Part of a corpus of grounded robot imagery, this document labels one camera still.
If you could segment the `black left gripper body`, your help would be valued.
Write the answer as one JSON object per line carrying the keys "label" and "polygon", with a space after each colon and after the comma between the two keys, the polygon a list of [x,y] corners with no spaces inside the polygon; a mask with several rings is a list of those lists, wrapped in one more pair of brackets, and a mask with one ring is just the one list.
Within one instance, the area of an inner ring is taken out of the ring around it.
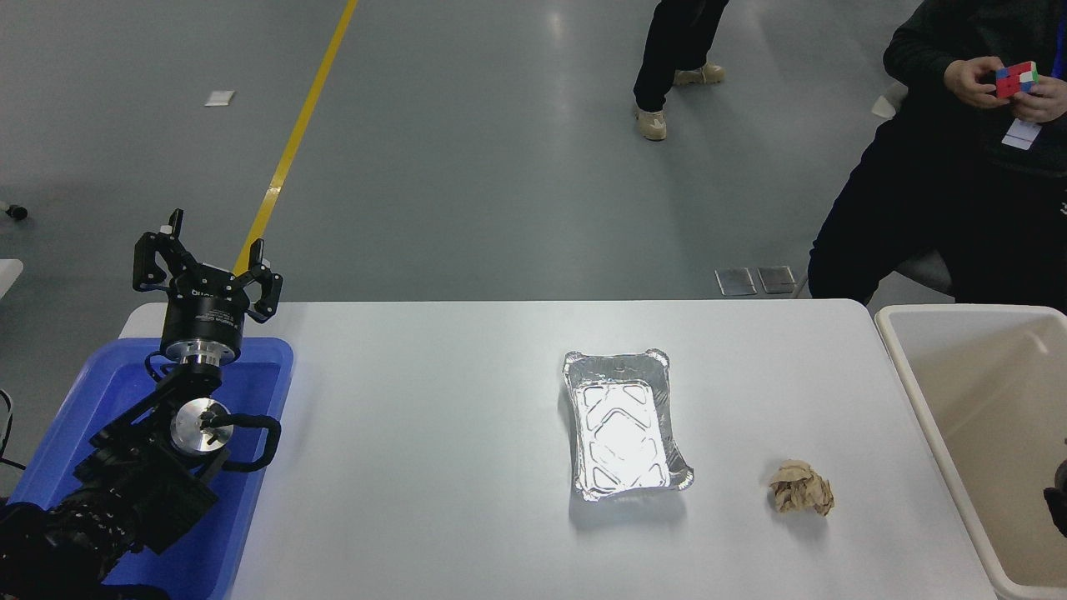
{"label": "black left gripper body", "polygon": [[175,362],[193,354],[232,363],[241,354],[248,296],[235,277],[216,267],[195,267],[172,277],[160,353]]}

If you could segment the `person's right hand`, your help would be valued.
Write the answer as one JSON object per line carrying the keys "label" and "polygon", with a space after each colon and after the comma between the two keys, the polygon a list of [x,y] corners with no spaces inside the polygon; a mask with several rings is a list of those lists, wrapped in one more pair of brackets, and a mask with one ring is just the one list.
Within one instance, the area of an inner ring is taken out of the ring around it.
{"label": "person's right hand", "polygon": [[972,108],[1003,107],[1009,105],[1009,99],[997,96],[994,83],[983,83],[984,76],[994,75],[1003,66],[1001,58],[994,56],[955,60],[946,66],[944,85],[964,105]]}

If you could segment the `person's left hand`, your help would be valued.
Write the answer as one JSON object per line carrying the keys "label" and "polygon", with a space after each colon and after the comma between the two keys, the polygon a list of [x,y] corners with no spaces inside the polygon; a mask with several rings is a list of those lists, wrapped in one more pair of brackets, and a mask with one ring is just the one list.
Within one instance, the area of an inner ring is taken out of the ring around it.
{"label": "person's left hand", "polygon": [[1028,123],[1047,124],[1066,113],[1066,82],[1041,76],[1028,92],[1017,92],[1009,98],[1012,114]]}

